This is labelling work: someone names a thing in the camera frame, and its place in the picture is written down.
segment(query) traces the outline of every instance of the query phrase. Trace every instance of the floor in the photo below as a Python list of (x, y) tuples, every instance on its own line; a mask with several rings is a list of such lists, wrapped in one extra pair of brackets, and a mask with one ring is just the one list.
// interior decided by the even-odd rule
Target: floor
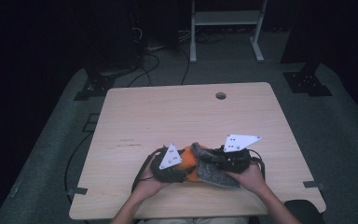
[[(325, 65), (316, 76), (333, 96), (310, 97), (292, 93), (282, 73), (298, 71), (303, 64), (280, 64), (288, 32), (262, 32), (259, 39), (265, 61), (258, 63), (249, 41), (251, 33), (218, 35), (221, 41), (198, 44), (198, 62), (188, 64), (189, 45), (145, 56), (144, 71), (119, 77), (114, 88), (236, 82), (268, 82), (295, 135), (314, 179), (324, 185), (326, 223), (358, 223), (358, 106), (339, 77)], [(74, 101), (87, 81), (85, 71), (74, 74), (40, 134), (12, 191), (0, 209), (0, 223), (79, 223), (69, 218), (71, 196), (90, 146), (91, 114), (98, 114), (103, 97)], [(97, 121), (98, 116), (91, 116)], [(269, 216), (262, 223), (271, 223)], [(90, 220), (88, 223), (107, 223)]]

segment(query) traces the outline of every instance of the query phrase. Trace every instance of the person's right hand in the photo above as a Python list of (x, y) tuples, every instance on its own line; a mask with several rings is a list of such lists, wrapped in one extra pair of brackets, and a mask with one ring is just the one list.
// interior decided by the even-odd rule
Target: person's right hand
[(265, 187), (268, 187), (266, 181), (264, 181), (263, 175), (261, 174), (260, 168), (255, 161), (251, 161), (249, 168), (241, 174), (227, 171), (226, 174), (236, 179), (244, 188), (250, 190), (256, 195), (261, 193)]

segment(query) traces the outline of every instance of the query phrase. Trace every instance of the wooden table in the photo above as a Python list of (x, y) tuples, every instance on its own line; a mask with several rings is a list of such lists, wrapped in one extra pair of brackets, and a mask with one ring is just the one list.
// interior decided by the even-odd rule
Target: wooden table
[[(223, 92), (226, 99), (216, 98)], [(133, 179), (155, 149), (175, 143), (223, 145), (229, 133), (260, 135), (253, 144), (266, 164), (267, 183), (283, 201), (307, 199), (324, 211), (296, 139), (268, 83), (112, 89), (93, 136), (70, 217), (113, 217), (131, 193)], [(266, 214), (260, 200), (246, 189), (204, 183), (175, 183), (146, 200), (138, 218), (227, 217)]]

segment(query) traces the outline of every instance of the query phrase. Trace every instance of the person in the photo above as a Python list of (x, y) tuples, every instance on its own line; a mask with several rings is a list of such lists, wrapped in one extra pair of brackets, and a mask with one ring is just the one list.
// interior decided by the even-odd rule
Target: person
[[(110, 224), (132, 223), (133, 217), (142, 202), (156, 195), (162, 188), (170, 185), (170, 183), (161, 183), (152, 177), (153, 174), (150, 170), (150, 163), (151, 162), (149, 162), (141, 175), (141, 179), (143, 180), (138, 183), (133, 193), (128, 200), (124, 202)], [(249, 168), (241, 174), (226, 173), (236, 179), (244, 188), (257, 195), (261, 202), (267, 207), (275, 223), (300, 223), (269, 188), (256, 162), (251, 162)]]

